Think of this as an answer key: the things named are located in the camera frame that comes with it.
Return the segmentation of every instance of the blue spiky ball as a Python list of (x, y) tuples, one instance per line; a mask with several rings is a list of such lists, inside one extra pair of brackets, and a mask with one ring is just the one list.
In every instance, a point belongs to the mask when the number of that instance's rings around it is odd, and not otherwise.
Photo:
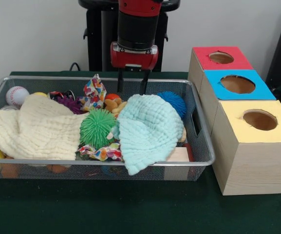
[(177, 111), (180, 118), (184, 118), (187, 107), (185, 101), (174, 92), (166, 91), (162, 93), (158, 93), (158, 96), (161, 97), (164, 101), (167, 101), (171, 106)]

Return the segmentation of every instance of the mint green washcloth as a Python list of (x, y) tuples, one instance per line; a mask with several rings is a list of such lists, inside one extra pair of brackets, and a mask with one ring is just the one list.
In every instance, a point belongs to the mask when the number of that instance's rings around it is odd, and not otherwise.
[(113, 135), (120, 140), (129, 175), (165, 161), (183, 135), (176, 110), (157, 95), (134, 95), (117, 118)]

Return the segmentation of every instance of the metal basket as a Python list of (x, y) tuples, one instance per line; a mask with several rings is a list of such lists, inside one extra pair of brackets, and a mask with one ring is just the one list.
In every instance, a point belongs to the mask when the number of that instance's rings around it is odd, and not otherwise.
[[(72, 90), (76, 96), (83, 95), (83, 87), (88, 78), (71, 77), (24, 77), (10, 76), (0, 80), (0, 108), (7, 105), (5, 95), (14, 86), (25, 87), (30, 93)], [(137, 94), (140, 79), (126, 79), (124, 82), (123, 100)], [(102, 78), (108, 93), (116, 93), (117, 80)], [(191, 146), (193, 161), (191, 162), (158, 162), (150, 165), (136, 175), (128, 175), (122, 162), (101, 161), (62, 161), (62, 160), (6, 160), (3, 164), (17, 164), (18, 178), (24, 179), (128, 179), (128, 180), (193, 180), (196, 181), (206, 166), (214, 162), (215, 155), (206, 128), (203, 111), (194, 85), (187, 80), (152, 79), (148, 82), (146, 94), (157, 94), (173, 91), (186, 102), (187, 114), (184, 125), (187, 140)], [(50, 165), (69, 165), (66, 172), (55, 174), (49, 171)]]

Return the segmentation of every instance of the circular hole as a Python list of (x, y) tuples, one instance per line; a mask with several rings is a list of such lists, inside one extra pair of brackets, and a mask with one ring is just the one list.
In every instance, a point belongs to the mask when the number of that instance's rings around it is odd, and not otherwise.
[(278, 125), (277, 118), (272, 114), (262, 110), (249, 110), (243, 115), (243, 119), (254, 128), (269, 131)]
[(210, 54), (209, 59), (212, 62), (216, 62), (219, 64), (228, 64), (228, 63), (232, 63), (234, 61), (233, 56), (231, 56), (230, 54), (224, 53), (224, 52), (220, 52), (220, 51)]
[(255, 90), (255, 84), (241, 76), (226, 76), (220, 82), (227, 90), (237, 94), (250, 94)]

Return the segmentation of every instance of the wooden block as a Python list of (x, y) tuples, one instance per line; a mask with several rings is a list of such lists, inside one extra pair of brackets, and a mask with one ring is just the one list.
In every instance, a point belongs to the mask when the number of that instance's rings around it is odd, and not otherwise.
[(219, 101), (211, 139), (223, 195), (281, 193), (279, 101)]
[(218, 100), (276, 100), (254, 70), (205, 71), (200, 100), (211, 133)]
[(189, 162), (189, 154), (186, 147), (176, 147), (166, 162)]
[(198, 58), (197, 58), (196, 54), (194, 53), (194, 50), (192, 49), (188, 80), (190, 80), (191, 82), (194, 83), (198, 93), (200, 93), (201, 82), (202, 82), (203, 76), (204, 76), (204, 72), (203, 72), (202, 66), (199, 63)]
[(205, 70), (253, 70), (238, 47), (194, 47), (191, 52), (188, 79), (200, 93)]
[[(176, 147), (166, 162), (189, 162), (186, 147)], [(165, 167), (164, 180), (187, 180), (190, 167)]]

